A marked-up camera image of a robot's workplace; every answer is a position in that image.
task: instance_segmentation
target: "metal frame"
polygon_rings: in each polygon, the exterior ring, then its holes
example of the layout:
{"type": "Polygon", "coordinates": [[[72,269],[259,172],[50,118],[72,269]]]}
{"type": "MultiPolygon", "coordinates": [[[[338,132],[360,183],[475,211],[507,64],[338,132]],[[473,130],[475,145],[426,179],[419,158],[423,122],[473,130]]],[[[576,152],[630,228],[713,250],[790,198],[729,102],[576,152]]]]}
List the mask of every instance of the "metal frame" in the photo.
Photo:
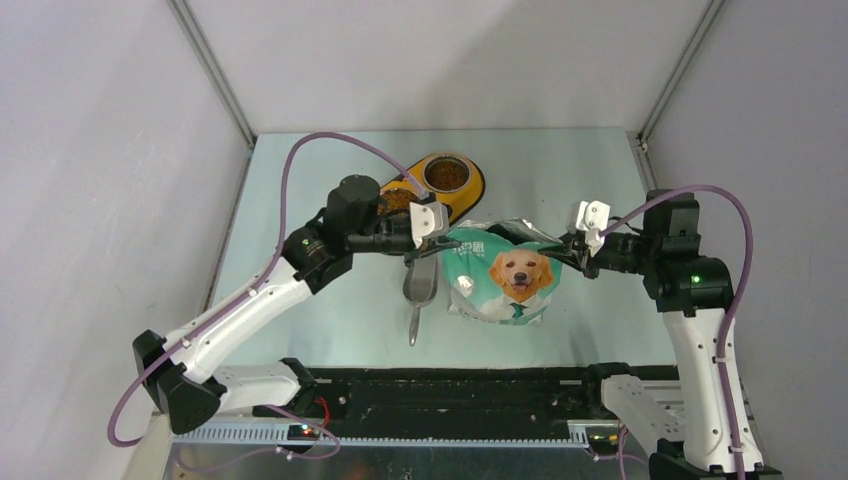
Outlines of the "metal frame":
{"type": "Polygon", "coordinates": [[[654,167],[648,158],[648,144],[639,139],[637,132],[627,132],[627,140],[630,142],[630,152],[633,154],[633,159],[636,160],[636,170],[639,172],[639,179],[642,180],[645,193],[658,188],[657,175],[654,173],[654,167]]]}
{"type": "Polygon", "coordinates": [[[701,50],[704,40],[712,30],[713,24],[725,4],[727,4],[727,0],[710,0],[704,8],[701,18],[698,19],[695,29],[686,41],[686,45],[683,47],[683,51],[674,64],[674,68],[665,81],[659,96],[651,107],[648,117],[645,118],[642,128],[638,132],[627,132],[627,139],[630,140],[630,150],[633,153],[633,159],[636,160],[639,178],[642,180],[642,186],[646,192],[659,187],[657,175],[654,172],[654,167],[651,164],[651,158],[648,154],[648,140],[653,135],[654,130],[656,130],[666,108],[668,108],[671,99],[680,87],[683,77],[692,66],[695,56],[701,50]]]}
{"type": "Polygon", "coordinates": [[[174,17],[177,19],[177,23],[180,24],[180,28],[185,33],[186,39],[191,44],[192,50],[197,55],[200,65],[209,77],[209,81],[212,82],[212,87],[224,104],[224,108],[226,108],[230,118],[232,118],[236,127],[239,129],[242,138],[247,144],[247,148],[252,149],[256,144],[256,133],[247,121],[244,110],[242,110],[230,86],[230,82],[227,80],[226,75],[224,75],[221,65],[212,52],[212,47],[209,46],[206,35],[203,34],[203,30],[194,16],[194,11],[192,11],[187,0],[167,1],[171,7],[171,11],[174,13],[174,17]]]}
{"type": "MultiPolygon", "coordinates": [[[[221,65],[218,63],[217,58],[215,57],[212,48],[209,45],[209,42],[206,36],[203,33],[203,30],[198,23],[194,12],[192,11],[188,0],[167,0],[168,5],[170,6],[174,17],[177,19],[181,29],[183,30],[186,39],[192,47],[192,50],[195,52],[198,61],[206,72],[210,82],[212,83],[213,88],[218,94],[221,102],[223,103],[225,109],[227,110],[228,115],[233,120],[234,124],[238,128],[243,140],[248,146],[248,155],[245,161],[245,167],[241,174],[240,178],[240,186],[236,195],[236,199],[234,202],[234,206],[230,215],[230,220],[227,228],[226,238],[222,245],[221,256],[218,259],[218,267],[216,269],[215,275],[212,279],[211,285],[214,287],[215,280],[219,274],[221,266],[223,265],[223,254],[226,251],[226,244],[229,241],[229,233],[232,229],[233,222],[235,220],[235,212],[238,208],[238,203],[241,198],[242,190],[244,189],[246,174],[248,168],[250,166],[250,160],[253,154],[253,148],[256,144],[257,135],[250,126],[250,123],[242,109],[238,99],[236,98],[235,93],[224,74],[221,65]]],[[[693,30],[691,36],[686,42],[683,51],[680,54],[677,62],[672,69],[668,79],[666,80],[663,88],[657,97],[654,105],[652,106],[650,113],[645,119],[642,128],[638,132],[627,132],[627,137],[630,142],[631,151],[633,153],[634,159],[636,161],[636,166],[639,172],[640,179],[642,180],[643,187],[646,191],[652,190],[658,187],[656,173],[651,164],[649,155],[648,155],[648,140],[651,135],[654,133],[662,115],[665,113],[670,100],[673,98],[673,95],[676,93],[680,83],[691,67],[693,60],[701,49],[705,38],[711,31],[718,14],[722,11],[722,8],[727,3],[726,0],[710,0],[706,8],[704,9],[701,18],[699,19],[695,29],[693,30]]],[[[214,288],[210,288],[209,296],[207,297],[206,305],[207,307],[214,300],[213,295],[214,288]]],[[[680,398],[679,394],[679,382],[648,382],[650,386],[648,389],[651,389],[652,396],[664,407],[668,410],[675,412],[676,415],[681,417],[684,416],[682,398],[680,398]]],[[[748,413],[748,418],[752,422],[752,430],[755,432],[755,435],[758,434],[756,426],[753,424],[753,415],[750,410],[748,410],[747,398],[745,398],[746,410],[748,413]]],[[[209,422],[207,425],[198,429],[192,434],[185,436],[175,436],[173,438],[174,443],[215,443],[215,444],[267,444],[267,443],[275,443],[279,441],[278,435],[276,433],[280,431],[280,425],[285,425],[287,422],[281,422],[279,420],[272,419],[263,419],[257,420],[255,418],[250,419],[249,422],[246,422],[242,418],[228,418],[226,416],[218,416],[213,421],[209,422]],[[264,437],[259,434],[259,432],[275,432],[273,435],[269,437],[264,437]]],[[[568,440],[564,440],[562,442],[551,442],[551,443],[539,443],[539,444],[516,444],[511,445],[510,442],[498,443],[498,445],[474,445],[472,443],[463,445],[462,442],[454,443],[450,446],[498,446],[498,447],[507,447],[507,446],[521,446],[523,448],[527,447],[555,447],[555,448],[563,448],[565,447],[577,447],[580,448],[585,444],[586,438],[586,429],[587,428],[601,428],[601,429],[617,429],[618,421],[575,421],[572,425],[572,422],[569,422],[569,430],[571,432],[571,438],[568,440]]],[[[361,439],[341,439],[343,444],[354,446],[354,445],[383,445],[383,446],[403,446],[408,445],[407,442],[401,442],[393,439],[384,439],[382,441],[369,441],[365,443],[361,443],[361,439]]],[[[442,446],[442,442],[436,441],[428,441],[425,442],[427,446],[442,446]]]]}
{"type": "Polygon", "coordinates": [[[674,68],[671,70],[671,75],[669,75],[668,80],[663,85],[659,97],[657,97],[654,106],[651,108],[651,112],[648,114],[648,118],[645,119],[645,123],[642,125],[641,130],[639,130],[639,140],[643,144],[647,144],[648,139],[654,133],[657,123],[659,123],[666,107],[668,107],[669,101],[680,86],[680,81],[692,65],[692,60],[704,44],[704,39],[707,38],[718,14],[721,13],[726,3],[727,0],[710,0],[710,3],[704,9],[704,13],[701,14],[695,30],[689,36],[683,52],[681,52],[677,63],[674,64],[674,68]]]}

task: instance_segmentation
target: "dog food bag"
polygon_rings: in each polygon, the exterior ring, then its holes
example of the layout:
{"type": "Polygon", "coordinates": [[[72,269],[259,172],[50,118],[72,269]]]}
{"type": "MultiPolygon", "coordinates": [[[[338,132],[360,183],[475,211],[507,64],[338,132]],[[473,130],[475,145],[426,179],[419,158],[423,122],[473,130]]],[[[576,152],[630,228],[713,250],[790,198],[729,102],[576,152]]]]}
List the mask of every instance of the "dog food bag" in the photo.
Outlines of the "dog food bag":
{"type": "Polygon", "coordinates": [[[465,221],[448,237],[461,243],[440,254],[451,287],[450,312],[500,325],[541,323],[562,263],[538,250],[558,239],[521,219],[465,221]]]}

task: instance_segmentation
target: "pet food scoop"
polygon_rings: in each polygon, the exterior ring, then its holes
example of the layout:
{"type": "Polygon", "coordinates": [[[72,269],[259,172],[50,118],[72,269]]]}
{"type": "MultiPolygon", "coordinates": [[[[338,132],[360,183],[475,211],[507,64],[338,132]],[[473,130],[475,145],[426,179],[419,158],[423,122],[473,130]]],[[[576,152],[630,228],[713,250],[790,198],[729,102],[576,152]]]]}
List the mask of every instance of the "pet food scoop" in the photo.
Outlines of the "pet food scoop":
{"type": "Polygon", "coordinates": [[[403,280],[403,296],[412,304],[412,320],[409,323],[409,346],[414,347],[418,339],[418,323],[421,307],[426,307],[436,296],[439,279],[438,255],[418,258],[409,263],[403,280]]]}

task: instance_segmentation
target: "white robotic arm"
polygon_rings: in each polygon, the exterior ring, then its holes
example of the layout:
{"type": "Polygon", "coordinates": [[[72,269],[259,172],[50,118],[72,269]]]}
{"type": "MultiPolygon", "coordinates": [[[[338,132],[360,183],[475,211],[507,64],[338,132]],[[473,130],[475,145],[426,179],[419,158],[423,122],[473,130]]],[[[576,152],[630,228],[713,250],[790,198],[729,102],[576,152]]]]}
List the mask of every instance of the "white robotic arm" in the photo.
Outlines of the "white robotic arm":
{"type": "Polygon", "coordinates": [[[674,347],[685,421],[661,408],[626,364],[593,366],[598,389],[594,395],[653,454],[651,478],[779,478],[779,472],[763,464],[744,407],[733,354],[733,322],[725,321],[735,311],[729,272],[720,260],[698,253],[699,207],[692,193],[649,192],[649,202],[654,199],[654,207],[644,207],[644,229],[637,234],[606,232],[609,205],[578,202],[572,208],[569,233],[561,237],[563,245],[542,253],[587,278],[596,278],[600,270],[644,277],[674,347]],[[661,202],[660,196],[668,199],[661,202]],[[719,352],[722,338],[726,348],[719,352]],[[732,398],[731,405],[727,398],[732,398]],[[733,438],[734,427],[738,441],[733,438]],[[745,471],[752,476],[746,477],[745,471]]]}
{"type": "MultiPolygon", "coordinates": [[[[403,253],[412,261],[453,246],[441,237],[448,228],[444,205],[412,203],[408,216],[381,218],[376,215],[379,194],[379,185],[368,177],[346,178],[331,192],[327,208],[286,239],[282,256],[272,259],[263,283],[255,285],[257,275],[164,338],[149,330],[136,338],[139,371],[176,348],[143,383],[160,411],[170,415],[174,433],[194,430],[220,411],[297,402],[303,387],[314,384],[297,360],[246,367],[221,364],[269,321],[350,270],[354,253],[403,253]],[[221,318],[204,327],[224,309],[221,318]]],[[[311,398],[304,402],[312,403],[311,398]]]]}

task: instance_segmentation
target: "white wall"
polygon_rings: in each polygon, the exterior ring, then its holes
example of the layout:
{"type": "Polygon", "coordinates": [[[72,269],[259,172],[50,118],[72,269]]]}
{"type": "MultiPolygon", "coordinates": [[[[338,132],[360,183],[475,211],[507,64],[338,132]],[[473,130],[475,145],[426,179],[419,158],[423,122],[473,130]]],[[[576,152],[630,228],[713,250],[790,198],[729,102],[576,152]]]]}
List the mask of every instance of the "white wall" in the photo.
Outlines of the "white wall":
{"type": "Polygon", "coordinates": [[[611,126],[648,115],[706,0],[192,6],[258,132],[611,126]]]}
{"type": "MultiPolygon", "coordinates": [[[[650,140],[661,184],[736,192],[754,224],[741,376],[787,479],[845,478],[848,3],[729,2],[650,140]]],[[[707,253],[738,275],[740,222],[703,197],[707,253]]]]}
{"type": "Polygon", "coordinates": [[[200,310],[246,150],[165,2],[0,10],[0,478],[120,478],[130,342],[200,310]]]}

